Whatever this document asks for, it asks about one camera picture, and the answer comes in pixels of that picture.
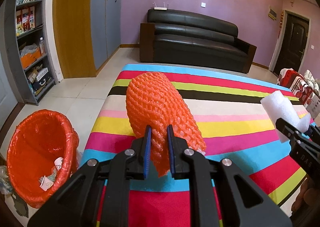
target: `orange foam fruit net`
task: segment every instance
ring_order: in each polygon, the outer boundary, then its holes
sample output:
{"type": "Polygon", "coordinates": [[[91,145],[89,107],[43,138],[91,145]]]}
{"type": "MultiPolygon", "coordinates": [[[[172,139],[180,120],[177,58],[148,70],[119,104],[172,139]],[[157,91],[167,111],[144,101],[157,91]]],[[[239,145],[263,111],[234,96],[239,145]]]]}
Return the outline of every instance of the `orange foam fruit net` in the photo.
{"type": "Polygon", "coordinates": [[[160,72],[147,72],[133,78],[126,94],[129,122],[137,138],[146,126],[152,127],[151,160],[159,177],[170,169],[167,126],[174,135],[187,141],[189,148],[204,153],[206,144],[188,106],[179,92],[160,72]]]}

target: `striped tablecloth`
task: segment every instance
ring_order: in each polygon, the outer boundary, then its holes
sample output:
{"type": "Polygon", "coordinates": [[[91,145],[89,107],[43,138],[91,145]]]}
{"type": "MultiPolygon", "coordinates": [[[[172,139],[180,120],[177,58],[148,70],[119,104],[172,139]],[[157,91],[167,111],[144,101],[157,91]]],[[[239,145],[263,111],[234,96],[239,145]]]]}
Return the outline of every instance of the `striped tablecloth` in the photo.
{"type": "MultiPolygon", "coordinates": [[[[168,65],[126,65],[114,83],[88,139],[81,165],[111,159],[135,138],[125,108],[130,80],[146,71],[163,72],[178,89],[207,144],[206,157],[233,160],[276,203],[297,187],[305,172],[289,157],[260,104],[281,90],[302,117],[307,113],[284,87],[246,77],[168,65]]],[[[158,178],[151,165],[145,181],[131,181],[129,226],[190,226],[188,180],[158,178]]]]}

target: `door frame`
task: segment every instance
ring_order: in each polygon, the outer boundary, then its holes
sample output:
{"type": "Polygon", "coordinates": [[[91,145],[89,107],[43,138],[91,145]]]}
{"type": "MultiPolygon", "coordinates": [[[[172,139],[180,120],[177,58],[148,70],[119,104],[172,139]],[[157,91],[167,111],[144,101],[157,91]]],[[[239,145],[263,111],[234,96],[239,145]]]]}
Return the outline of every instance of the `door frame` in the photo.
{"type": "Polygon", "coordinates": [[[298,73],[301,73],[301,68],[303,66],[304,60],[306,58],[306,54],[307,54],[308,49],[309,49],[309,41],[310,41],[310,34],[311,34],[311,22],[312,22],[311,18],[310,17],[306,17],[305,15],[298,14],[297,12],[293,12],[291,10],[284,9],[283,24],[282,24],[282,28],[280,30],[280,36],[278,38],[278,41],[277,41],[277,44],[276,44],[276,48],[275,48],[275,51],[273,52],[273,56],[272,56],[272,59],[271,59],[270,65],[269,65],[269,70],[271,72],[273,72],[273,70],[274,70],[274,68],[276,66],[276,62],[278,60],[278,57],[279,57],[279,54],[280,54],[280,51],[281,51],[281,47],[282,47],[282,43],[283,43],[283,39],[284,39],[284,32],[285,32],[285,28],[287,26],[288,14],[297,16],[297,17],[302,18],[304,20],[309,20],[309,31],[308,31],[306,49],[304,50],[303,58],[302,58],[299,70],[297,71],[298,73]]]}

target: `red trash bin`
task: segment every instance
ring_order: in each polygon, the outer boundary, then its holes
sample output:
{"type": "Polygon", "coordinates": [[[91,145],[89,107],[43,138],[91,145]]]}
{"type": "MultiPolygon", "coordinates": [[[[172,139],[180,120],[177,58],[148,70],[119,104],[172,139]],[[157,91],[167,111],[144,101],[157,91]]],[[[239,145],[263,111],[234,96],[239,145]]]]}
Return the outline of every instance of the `red trash bin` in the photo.
{"type": "Polygon", "coordinates": [[[77,170],[79,137],[68,118],[58,112],[40,110],[29,115],[16,128],[7,152],[11,184],[33,208],[40,208],[77,170]],[[54,161],[63,157],[62,168],[47,191],[39,179],[51,175],[54,161]]]}

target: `sofa armrest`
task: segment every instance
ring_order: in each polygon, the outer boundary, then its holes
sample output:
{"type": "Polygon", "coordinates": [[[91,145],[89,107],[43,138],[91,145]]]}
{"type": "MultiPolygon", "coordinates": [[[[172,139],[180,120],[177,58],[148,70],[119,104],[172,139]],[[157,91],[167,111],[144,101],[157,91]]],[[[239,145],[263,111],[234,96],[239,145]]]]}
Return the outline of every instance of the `sofa armrest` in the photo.
{"type": "Polygon", "coordinates": [[[257,47],[241,39],[235,38],[235,47],[248,55],[247,63],[244,65],[242,73],[248,73],[253,62],[257,47]]]}
{"type": "Polygon", "coordinates": [[[155,24],[140,24],[140,62],[153,61],[153,41],[155,39],[155,24]]]}

